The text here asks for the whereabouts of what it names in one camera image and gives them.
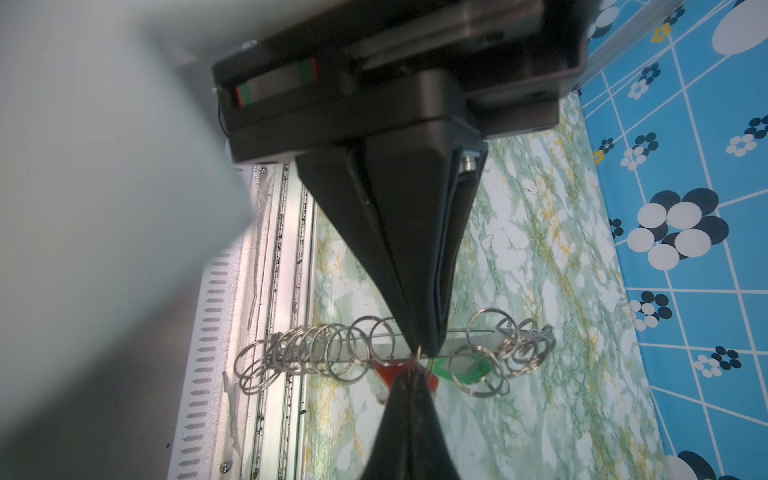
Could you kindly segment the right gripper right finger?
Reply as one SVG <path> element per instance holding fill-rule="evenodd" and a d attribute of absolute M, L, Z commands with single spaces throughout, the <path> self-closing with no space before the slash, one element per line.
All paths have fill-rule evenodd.
<path fill-rule="evenodd" d="M 412 371 L 410 387 L 410 478 L 458 479 L 425 374 Z"/>

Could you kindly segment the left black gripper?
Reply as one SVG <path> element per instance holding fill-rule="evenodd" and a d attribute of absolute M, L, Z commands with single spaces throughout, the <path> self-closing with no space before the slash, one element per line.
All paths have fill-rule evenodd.
<path fill-rule="evenodd" d="M 411 351 L 436 354 L 482 138 L 556 124 L 586 66 L 590 21 L 587 1 L 341 2 L 213 66 L 233 157 L 318 149 L 296 157 L 299 178 Z M 466 129 L 403 128 L 439 119 Z M 319 149 L 371 135 L 365 158 Z"/>

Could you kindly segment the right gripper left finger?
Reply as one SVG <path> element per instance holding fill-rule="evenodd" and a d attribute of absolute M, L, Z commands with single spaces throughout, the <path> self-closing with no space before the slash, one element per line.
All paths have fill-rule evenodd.
<path fill-rule="evenodd" d="M 361 479 L 410 478 L 410 392 L 409 375 L 398 374 Z"/>

